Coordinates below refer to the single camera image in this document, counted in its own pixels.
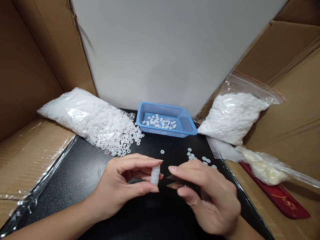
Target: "white backdrop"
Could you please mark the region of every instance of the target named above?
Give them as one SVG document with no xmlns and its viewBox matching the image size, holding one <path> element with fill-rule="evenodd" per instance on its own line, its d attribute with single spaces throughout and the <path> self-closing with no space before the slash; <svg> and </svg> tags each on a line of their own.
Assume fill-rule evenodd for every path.
<svg viewBox="0 0 320 240">
<path fill-rule="evenodd" d="M 286 0 L 73 0 L 99 97 L 195 116 Z"/>
</svg>

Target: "right hand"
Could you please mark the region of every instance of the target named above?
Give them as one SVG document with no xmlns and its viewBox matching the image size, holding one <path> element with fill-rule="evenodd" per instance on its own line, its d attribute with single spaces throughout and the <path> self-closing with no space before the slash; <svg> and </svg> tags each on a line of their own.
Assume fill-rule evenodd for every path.
<svg viewBox="0 0 320 240">
<path fill-rule="evenodd" d="M 200 227 L 209 234 L 227 235 L 233 231 L 240 216 L 241 205 L 236 186 L 215 168 L 199 160 L 189 160 L 180 166 L 169 166 L 172 175 L 192 182 L 206 193 L 201 200 L 191 188 L 178 189 L 178 195 L 192 208 Z"/>
</svg>

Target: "black tabletop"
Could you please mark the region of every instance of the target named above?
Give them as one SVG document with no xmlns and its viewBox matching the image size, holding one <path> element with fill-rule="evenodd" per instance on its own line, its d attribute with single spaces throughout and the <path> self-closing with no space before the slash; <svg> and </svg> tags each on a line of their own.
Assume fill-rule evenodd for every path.
<svg viewBox="0 0 320 240">
<path fill-rule="evenodd" d="M 132 153 L 140 153 L 163 159 L 161 173 L 169 176 L 168 166 L 180 165 L 188 160 L 187 148 L 192 148 L 196 157 L 211 159 L 218 170 L 230 181 L 232 175 L 222 160 L 214 159 L 206 137 L 203 135 L 185 138 L 145 133 L 141 145 L 131 145 Z M 95 189 L 111 155 L 105 155 L 79 138 L 60 167 L 55 171 L 37 199 L 37 205 L 24 214 L 17 228 L 22 228 L 46 216 L 67 208 L 88 197 Z M 166 187 L 172 181 L 159 182 L 160 193 L 149 193 L 127 202 L 113 217 L 97 223 L 80 239 L 219 239 L 205 233 L 198 225 L 194 214 L 176 190 Z M 273 239 L 259 215 L 237 186 L 241 202 L 241 215 L 265 239 Z"/>
</svg>

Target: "white spacer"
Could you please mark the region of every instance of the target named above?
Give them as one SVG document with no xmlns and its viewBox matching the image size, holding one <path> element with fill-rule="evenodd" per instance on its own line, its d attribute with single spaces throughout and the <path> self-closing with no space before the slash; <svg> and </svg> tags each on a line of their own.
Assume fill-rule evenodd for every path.
<svg viewBox="0 0 320 240">
<path fill-rule="evenodd" d="M 160 175 L 160 164 L 152 168 L 150 183 L 158 186 Z"/>
</svg>

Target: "blue plastic basket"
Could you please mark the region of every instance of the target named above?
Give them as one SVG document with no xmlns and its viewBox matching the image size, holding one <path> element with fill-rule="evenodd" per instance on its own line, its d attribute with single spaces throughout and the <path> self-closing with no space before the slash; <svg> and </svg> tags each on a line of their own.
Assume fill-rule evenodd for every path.
<svg viewBox="0 0 320 240">
<path fill-rule="evenodd" d="M 143 121 L 150 121 L 148 117 L 156 116 L 156 114 L 159 115 L 159 118 L 162 117 L 165 121 L 176 121 L 175 124 L 177 127 L 175 129 L 164 129 L 155 127 L 154 125 L 147 126 L 142 124 Z M 181 138 L 184 138 L 188 135 L 197 135 L 198 133 L 197 128 L 187 110 L 169 105 L 142 102 L 138 110 L 136 122 L 143 132 Z"/>
</svg>

